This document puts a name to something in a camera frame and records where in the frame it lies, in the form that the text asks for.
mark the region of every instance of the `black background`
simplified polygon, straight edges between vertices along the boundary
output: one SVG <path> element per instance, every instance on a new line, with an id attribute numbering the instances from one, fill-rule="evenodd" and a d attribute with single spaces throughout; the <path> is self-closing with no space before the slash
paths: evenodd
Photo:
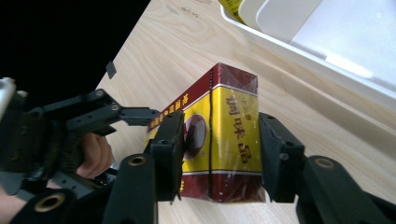
<path id="1" fill-rule="evenodd" d="M 28 106 L 93 91 L 149 0 L 0 0 L 0 77 Z"/>

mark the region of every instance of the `table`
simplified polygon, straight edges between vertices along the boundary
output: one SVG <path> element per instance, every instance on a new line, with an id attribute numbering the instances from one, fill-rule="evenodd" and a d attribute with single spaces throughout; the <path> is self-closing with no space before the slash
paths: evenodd
<path id="1" fill-rule="evenodd" d="M 105 89 L 124 106 L 163 110 L 214 64 L 259 77 L 260 111 L 283 122 L 305 154 L 340 161 L 360 186 L 396 203 L 396 113 L 245 39 L 216 0 L 152 0 L 114 60 Z M 146 127 L 113 125 L 117 162 L 140 153 Z M 295 204 L 159 203 L 160 223 L 296 223 Z"/>

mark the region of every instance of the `light wood surface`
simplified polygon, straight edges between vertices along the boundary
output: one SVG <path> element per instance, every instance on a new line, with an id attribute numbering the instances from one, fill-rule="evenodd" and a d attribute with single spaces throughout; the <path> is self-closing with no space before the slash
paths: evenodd
<path id="1" fill-rule="evenodd" d="M 152 0 L 114 64 L 105 89 L 125 106 L 163 110 L 214 64 L 259 77 L 260 111 L 280 119 L 306 155 L 340 161 L 361 187 L 396 203 L 396 115 L 249 42 L 216 0 Z M 118 162 L 142 152 L 146 128 L 114 124 Z M 297 223 L 295 204 L 160 203 L 160 223 Z"/>

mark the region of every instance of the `white tray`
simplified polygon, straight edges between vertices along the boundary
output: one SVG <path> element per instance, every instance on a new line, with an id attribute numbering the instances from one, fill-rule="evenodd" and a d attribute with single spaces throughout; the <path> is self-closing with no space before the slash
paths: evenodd
<path id="1" fill-rule="evenodd" d="M 220 11 L 224 20 L 236 26 L 238 30 L 250 41 L 279 56 L 282 56 L 287 60 L 291 60 L 310 71 L 320 74 L 321 76 L 356 92 L 366 99 L 370 99 L 385 108 L 396 112 L 396 91 L 375 83 L 370 78 L 352 74 L 347 70 L 326 62 L 323 58 L 319 58 L 312 53 L 298 49 L 289 43 L 282 42 L 269 35 L 265 35 L 262 32 L 247 27 L 246 25 L 234 20 L 223 7 L 220 8 Z"/>

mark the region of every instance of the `cardboard box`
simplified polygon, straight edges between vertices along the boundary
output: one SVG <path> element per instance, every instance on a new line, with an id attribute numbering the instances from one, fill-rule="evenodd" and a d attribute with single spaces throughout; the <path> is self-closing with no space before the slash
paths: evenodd
<path id="1" fill-rule="evenodd" d="M 257 88 L 256 76 L 218 63 L 150 123 L 153 138 L 164 116 L 184 110 L 182 196 L 264 201 Z"/>

